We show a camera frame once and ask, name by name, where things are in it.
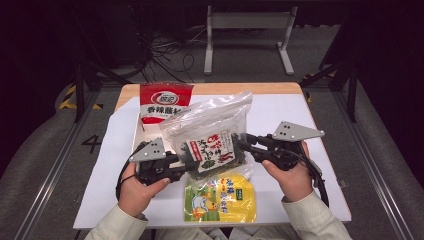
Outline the yellow and green spout pouch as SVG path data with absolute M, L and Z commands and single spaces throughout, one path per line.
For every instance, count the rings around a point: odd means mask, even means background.
M 251 223 L 256 221 L 256 198 L 250 176 L 221 174 L 186 181 L 185 222 Z

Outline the aluminium floor rail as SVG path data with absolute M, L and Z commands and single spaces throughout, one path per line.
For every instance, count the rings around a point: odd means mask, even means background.
M 347 113 L 347 103 L 344 101 L 341 93 L 333 93 L 333 98 L 342 111 L 344 121 L 353 135 L 356 146 L 359 148 L 364 168 L 370 177 L 372 185 L 378 195 L 378 198 L 389 218 L 389 221 L 399 240 L 415 240 L 408 224 L 406 223 L 393 194 L 383 178 L 365 139 L 360 132 L 359 127 L 354 123 Z
M 82 126 L 85 123 L 89 113 L 91 112 L 92 106 L 98 99 L 98 96 L 98 92 L 89 92 L 87 94 L 86 102 L 84 103 L 85 109 L 83 110 L 82 115 L 79 117 L 79 120 L 76 123 L 72 124 L 72 127 L 60 149 L 58 156 L 56 157 L 47 177 L 42 183 L 30 210 L 27 212 L 13 240 L 30 239 L 31 234 L 34 231 L 35 226 L 57 185 L 57 182 L 59 181 L 63 169 L 69 160 L 70 152 L 76 141 L 76 138 L 81 132 Z

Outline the red and white seasoning packet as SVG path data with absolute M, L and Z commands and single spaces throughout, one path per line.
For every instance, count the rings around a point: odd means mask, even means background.
M 140 85 L 140 119 L 143 124 L 158 124 L 190 104 L 193 86 L 181 83 Z

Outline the white table sheet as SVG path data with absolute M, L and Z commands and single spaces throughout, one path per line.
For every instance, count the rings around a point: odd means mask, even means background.
M 247 132 L 266 135 L 275 131 L 282 121 L 313 128 L 315 122 L 301 94 L 255 94 L 247 114 Z M 131 98 L 109 119 L 97 162 L 92 170 L 73 227 L 91 229 L 116 203 L 115 186 L 118 176 L 134 145 L 139 126 L 139 99 Z M 320 139 L 307 141 L 312 160 L 322 170 L 329 206 L 334 216 L 343 222 L 352 219 L 332 164 Z M 256 197 L 257 225 L 286 223 L 288 217 L 281 204 L 278 183 L 258 163 L 253 163 L 250 182 Z M 186 222 L 184 220 L 185 178 L 168 185 L 158 193 L 144 211 L 148 226 L 157 228 L 218 227 L 218 222 Z

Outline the person's right hand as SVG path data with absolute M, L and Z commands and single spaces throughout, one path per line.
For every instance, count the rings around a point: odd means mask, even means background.
M 294 168 L 283 171 L 269 160 L 264 160 L 262 166 L 278 182 L 285 202 L 300 201 L 313 192 L 312 179 L 304 165 L 298 163 Z

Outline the clear bag of dried seaweed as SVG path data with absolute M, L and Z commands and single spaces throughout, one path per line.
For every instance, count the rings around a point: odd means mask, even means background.
M 176 154 L 198 161 L 188 174 L 204 179 L 247 163 L 237 145 L 247 129 L 247 113 L 253 101 L 250 91 L 189 105 L 159 124 L 163 137 Z

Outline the white plastic container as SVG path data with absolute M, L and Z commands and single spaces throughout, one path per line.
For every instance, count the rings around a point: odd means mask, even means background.
M 165 146 L 159 125 L 144 123 L 141 115 L 137 117 L 133 152 L 136 161 L 159 159 L 165 156 Z

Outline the person's light clothing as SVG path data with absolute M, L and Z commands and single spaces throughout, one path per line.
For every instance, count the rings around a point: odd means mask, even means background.
M 301 240 L 288 226 L 159 229 L 155 240 Z

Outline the yellow and black floor tape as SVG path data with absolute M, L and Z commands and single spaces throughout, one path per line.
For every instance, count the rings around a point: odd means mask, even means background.
M 314 76 L 314 74 L 306 74 L 302 77 L 302 80 L 308 80 L 310 78 L 312 78 Z M 328 73 L 325 74 L 322 79 L 332 79 L 334 77 L 334 73 Z M 312 95 L 310 94 L 310 92 L 304 92 L 304 96 L 306 99 L 307 103 L 312 103 Z
M 77 104 L 76 103 L 71 103 L 71 97 L 72 95 L 76 92 L 76 85 L 72 84 L 69 89 L 67 90 L 64 99 L 62 100 L 62 102 L 59 104 L 59 109 L 76 109 L 77 108 Z

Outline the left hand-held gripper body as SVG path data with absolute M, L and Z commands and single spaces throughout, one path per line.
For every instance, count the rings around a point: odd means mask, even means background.
M 149 142 L 141 142 L 129 157 L 136 163 L 136 177 L 145 184 L 151 185 L 158 180 L 169 178 L 179 181 L 187 171 L 185 166 L 172 167 L 179 158 L 171 151 L 166 151 L 161 137 Z

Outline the white metal stand frame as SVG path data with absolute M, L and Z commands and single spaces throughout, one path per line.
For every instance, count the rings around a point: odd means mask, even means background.
M 284 38 L 276 43 L 286 74 L 292 76 L 294 69 L 290 61 L 287 46 L 298 7 L 283 12 L 214 12 L 212 6 L 207 9 L 204 74 L 212 74 L 213 66 L 213 30 L 214 29 L 282 29 Z

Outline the black metal stand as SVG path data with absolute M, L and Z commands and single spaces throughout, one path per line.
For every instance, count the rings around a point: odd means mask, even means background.
M 355 106 L 358 76 L 357 69 L 353 61 L 342 61 L 340 63 L 330 65 L 310 77 L 303 78 L 300 82 L 300 86 L 306 87 L 324 78 L 330 73 L 334 74 L 332 80 L 328 84 L 331 91 L 341 91 L 345 84 L 348 84 L 347 114 L 352 122 L 356 122 Z
M 75 66 L 75 84 L 76 84 L 76 106 L 77 113 L 75 117 L 75 123 L 78 123 L 86 110 L 86 103 L 84 97 L 84 87 L 88 86 L 91 91 L 99 91 L 102 87 L 100 77 L 97 75 L 97 72 L 102 73 L 106 77 L 112 79 L 113 81 L 126 85 L 129 84 L 129 81 L 123 77 L 113 73 L 109 69 L 101 67 L 94 62 L 88 60 L 79 60 Z

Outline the person's left hand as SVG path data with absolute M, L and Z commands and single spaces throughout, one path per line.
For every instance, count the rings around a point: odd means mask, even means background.
M 144 186 L 135 177 L 136 166 L 130 162 L 122 174 L 120 185 L 119 208 L 126 214 L 137 217 L 149 205 L 151 199 L 170 184 L 169 178 Z

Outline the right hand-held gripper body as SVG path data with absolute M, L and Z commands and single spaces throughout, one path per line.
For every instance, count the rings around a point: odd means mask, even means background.
M 260 160 L 267 159 L 283 171 L 294 168 L 298 162 L 309 169 L 319 170 L 305 153 L 302 142 L 324 135 L 323 130 L 282 121 L 272 134 L 257 137 L 256 142 L 266 147 L 266 152 Z

